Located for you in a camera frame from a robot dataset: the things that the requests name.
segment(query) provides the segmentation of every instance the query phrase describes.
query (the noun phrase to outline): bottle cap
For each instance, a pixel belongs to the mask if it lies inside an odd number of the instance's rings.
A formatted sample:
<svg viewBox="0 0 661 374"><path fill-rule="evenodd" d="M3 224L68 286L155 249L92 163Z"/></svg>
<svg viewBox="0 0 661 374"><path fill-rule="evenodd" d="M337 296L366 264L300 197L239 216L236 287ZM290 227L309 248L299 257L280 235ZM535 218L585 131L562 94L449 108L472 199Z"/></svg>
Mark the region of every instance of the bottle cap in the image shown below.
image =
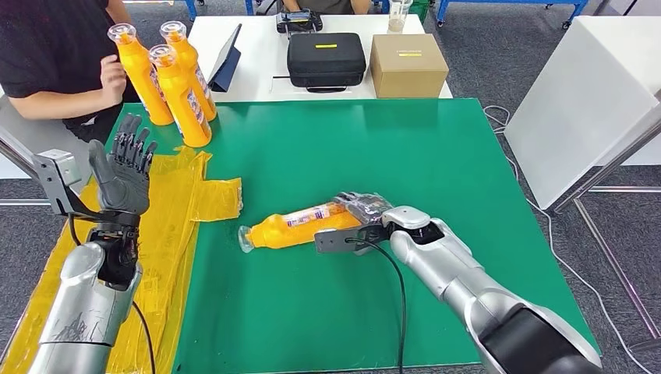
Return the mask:
<svg viewBox="0 0 661 374"><path fill-rule="evenodd" d="M161 25L161 36L167 42L182 41L186 38L186 25L179 21L167 21Z"/></svg>
<svg viewBox="0 0 661 374"><path fill-rule="evenodd" d="M118 23L108 29L108 37L117 44L128 44L136 39L136 28L128 23Z"/></svg>
<svg viewBox="0 0 661 374"><path fill-rule="evenodd" d="M250 240L250 228L248 226L239 227L239 245L244 253L248 253L255 249L253 241Z"/></svg>
<svg viewBox="0 0 661 374"><path fill-rule="evenodd" d="M159 68L172 66L177 59L175 49L167 44L154 45L149 50L149 59Z"/></svg>

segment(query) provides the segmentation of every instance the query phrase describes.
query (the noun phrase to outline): silver robotic arm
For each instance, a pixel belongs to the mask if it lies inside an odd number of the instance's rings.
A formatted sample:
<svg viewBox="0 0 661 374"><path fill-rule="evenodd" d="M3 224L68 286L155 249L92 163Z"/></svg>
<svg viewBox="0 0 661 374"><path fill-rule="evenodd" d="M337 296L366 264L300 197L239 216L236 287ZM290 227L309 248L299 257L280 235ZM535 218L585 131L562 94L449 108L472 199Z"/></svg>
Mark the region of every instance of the silver robotic arm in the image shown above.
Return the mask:
<svg viewBox="0 0 661 374"><path fill-rule="evenodd" d="M464 324L487 372L602 372L599 356L581 334L553 311L498 284L442 220L410 206L392 208L378 195L342 193L335 201L365 225L317 233L317 250L362 254L366 247L347 239L390 239L396 257Z"/></svg>
<svg viewBox="0 0 661 374"><path fill-rule="evenodd" d="M34 156L53 211L68 216L69 224L76 218L97 226L62 266L60 287L29 374L105 373L143 273L137 262L138 226L149 207L149 169L156 143L146 146L146 129L136 134L140 122L140 117L125 117L108 155L101 143L90 142L100 212L87 208L70 189L80 180L73 155L50 150Z"/></svg>

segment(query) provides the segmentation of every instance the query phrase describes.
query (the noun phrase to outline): yellow plastic bag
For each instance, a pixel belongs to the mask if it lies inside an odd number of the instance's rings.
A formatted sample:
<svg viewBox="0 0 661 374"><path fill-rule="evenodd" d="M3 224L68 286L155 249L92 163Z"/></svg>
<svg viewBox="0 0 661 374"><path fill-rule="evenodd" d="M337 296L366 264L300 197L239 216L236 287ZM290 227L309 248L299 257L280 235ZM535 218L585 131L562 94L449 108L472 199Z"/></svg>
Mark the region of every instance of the yellow plastic bag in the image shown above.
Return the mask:
<svg viewBox="0 0 661 374"><path fill-rule="evenodd" d="M239 216L241 179L204 181L211 155L183 147L175 156L157 155L150 172L150 208L140 221L139 261L143 278L134 300L142 310L154 344L157 372L170 372L186 307L199 221ZM98 210L97 185L91 181L80 194ZM81 240L94 224L77 221ZM59 287L65 258L75 247L64 227L20 321L0 374L27 372L44 322ZM108 373L150 373L147 339L132 310L111 351Z"/></svg>

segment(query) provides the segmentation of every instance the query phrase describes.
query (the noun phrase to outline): gray carpet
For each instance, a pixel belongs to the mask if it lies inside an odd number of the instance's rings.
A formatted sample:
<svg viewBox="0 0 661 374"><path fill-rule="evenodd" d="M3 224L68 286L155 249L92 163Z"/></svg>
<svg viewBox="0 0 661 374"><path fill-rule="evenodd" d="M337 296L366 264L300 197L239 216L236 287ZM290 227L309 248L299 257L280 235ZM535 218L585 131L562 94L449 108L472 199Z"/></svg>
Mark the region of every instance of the gray carpet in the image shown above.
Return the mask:
<svg viewBox="0 0 661 374"><path fill-rule="evenodd" d="M591 14L592 2L584 11ZM498 104L512 112L519 105L546 60L564 35L560 25L571 14L570 5L451 4L446 24L436 28L435 12L424 23L439 41L451 68L448 82L456 97L477 97L483 105ZM178 19L190 26L186 6L131 5L129 10L143 43L161 43L157 28L165 20ZM243 2L207 0L198 7L200 15L243 15ZM511 155L507 144L504 150ZM620 168L610 185L661 185L660 167ZM522 188L530 195L528 186ZM0 198L42 198L33 182L0 181ZM661 196L601 195L583 197L592 218L611 245L631 282L638 288L650 314L661 323ZM0 209L0 346L8 341L23 311L50 248L62 228L62 219L48 215L47 208ZM18 215L24 218L17 220ZM538 215L545 234L546 221ZM613 321L628 344L647 340L649 335L635 309L608 267L594 238L574 206L553 218L553 239L557 253L573 266L603 296ZM603 352L607 373L642 373L626 356L604 318L594 294L566 269L576 300ZM636 353L651 372L661 372L661 348ZM441 367L407 372L482 373L479 366Z"/></svg>

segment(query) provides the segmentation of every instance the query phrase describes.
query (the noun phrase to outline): green table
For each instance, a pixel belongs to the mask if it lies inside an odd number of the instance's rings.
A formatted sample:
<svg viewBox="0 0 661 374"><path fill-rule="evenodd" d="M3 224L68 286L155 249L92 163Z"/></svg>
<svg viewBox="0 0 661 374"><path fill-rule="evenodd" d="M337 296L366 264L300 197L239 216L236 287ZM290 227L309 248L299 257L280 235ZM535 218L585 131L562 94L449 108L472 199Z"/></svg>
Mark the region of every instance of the green table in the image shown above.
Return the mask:
<svg viewBox="0 0 661 374"><path fill-rule="evenodd" d="M200 225L173 372L309 372L395 366L400 295L379 253L313 245L243 253L239 225L378 192L445 220L505 287L595 341L477 100L219 104L207 177L243 178L237 220ZM124 113L140 113L127 105ZM158 151L181 144L153 129ZM464 328L402 267L405 365L478 362Z"/></svg>

